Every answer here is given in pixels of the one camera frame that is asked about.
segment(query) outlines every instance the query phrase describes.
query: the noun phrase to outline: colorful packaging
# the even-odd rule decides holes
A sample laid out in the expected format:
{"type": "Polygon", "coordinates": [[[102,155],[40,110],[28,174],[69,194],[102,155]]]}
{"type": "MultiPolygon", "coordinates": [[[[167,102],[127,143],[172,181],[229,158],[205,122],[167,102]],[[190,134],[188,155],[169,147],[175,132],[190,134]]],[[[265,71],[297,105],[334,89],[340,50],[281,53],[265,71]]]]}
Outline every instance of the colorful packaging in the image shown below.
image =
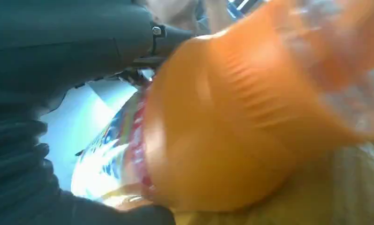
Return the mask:
{"type": "Polygon", "coordinates": [[[178,225],[374,225],[374,144],[307,161],[259,204],[175,218],[178,225]]]}
{"type": "Polygon", "coordinates": [[[72,179],[75,195],[122,208],[150,194],[142,143],[144,101],[144,91],[135,93],[83,151],[72,179]]]}

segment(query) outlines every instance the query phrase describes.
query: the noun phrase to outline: plastic bottle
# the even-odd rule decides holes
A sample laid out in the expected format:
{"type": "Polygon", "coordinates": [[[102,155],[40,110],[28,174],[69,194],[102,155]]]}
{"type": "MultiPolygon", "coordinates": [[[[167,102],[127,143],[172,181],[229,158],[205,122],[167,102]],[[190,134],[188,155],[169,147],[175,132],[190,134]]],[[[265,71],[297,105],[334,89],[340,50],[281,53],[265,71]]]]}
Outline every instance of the plastic bottle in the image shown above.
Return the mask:
{"type": "Polygon", "coordinates": [[[188,41],[147,96],[152,198],[234,210],[303,162],[374,139],[373,69],[374,0],[273,0],[188,41]]]}

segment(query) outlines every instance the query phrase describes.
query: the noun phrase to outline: white surface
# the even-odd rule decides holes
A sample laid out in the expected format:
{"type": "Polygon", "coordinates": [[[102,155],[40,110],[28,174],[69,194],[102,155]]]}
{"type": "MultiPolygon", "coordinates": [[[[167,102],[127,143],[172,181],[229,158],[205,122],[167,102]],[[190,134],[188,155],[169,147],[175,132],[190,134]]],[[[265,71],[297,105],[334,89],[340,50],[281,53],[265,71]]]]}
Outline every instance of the white surface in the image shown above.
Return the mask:
{"type": "Polygon", "coordinates": [[[95,87],[105,101],[85,85],[69,90],[57,110],[41,117],[48,123],[48,132],[40,141],[50,146],[46,158],[53,162],[54,173],[64,190],[71,187],[77,159],[75,153],[84,149],[100,133],[135,92],[128,84],[117,81],[101,82],[95,87]]]}

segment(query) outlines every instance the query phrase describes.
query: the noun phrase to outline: orange plastic bottle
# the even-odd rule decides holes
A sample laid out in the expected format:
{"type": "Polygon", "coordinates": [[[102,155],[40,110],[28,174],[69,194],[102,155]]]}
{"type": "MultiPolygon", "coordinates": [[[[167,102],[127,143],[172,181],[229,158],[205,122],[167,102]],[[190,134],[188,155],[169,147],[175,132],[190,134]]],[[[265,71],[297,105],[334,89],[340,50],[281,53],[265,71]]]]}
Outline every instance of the orange plastic bottle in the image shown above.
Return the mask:
{"type": "Polygon", "coordinates": [[[310,2],[273,0],[162,66],[143,131],[155,201],[237,209],[302,162],[374,139],[374,0],[338,14],[310,2]]]}

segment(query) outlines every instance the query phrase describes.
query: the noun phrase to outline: yellow surface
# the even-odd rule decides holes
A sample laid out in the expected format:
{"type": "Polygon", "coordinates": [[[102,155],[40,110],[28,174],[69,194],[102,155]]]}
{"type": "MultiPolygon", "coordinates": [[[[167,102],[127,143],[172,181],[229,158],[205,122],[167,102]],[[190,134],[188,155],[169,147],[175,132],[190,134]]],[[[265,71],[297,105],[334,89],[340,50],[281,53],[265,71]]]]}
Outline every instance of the yellow surface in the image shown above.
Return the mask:
{"type": "Polygon", "coordinates": [[[374,157],[352,148],[313,160],[270,199],[231,213],[179,212],[177,225],[374,225],[374,157]]]}

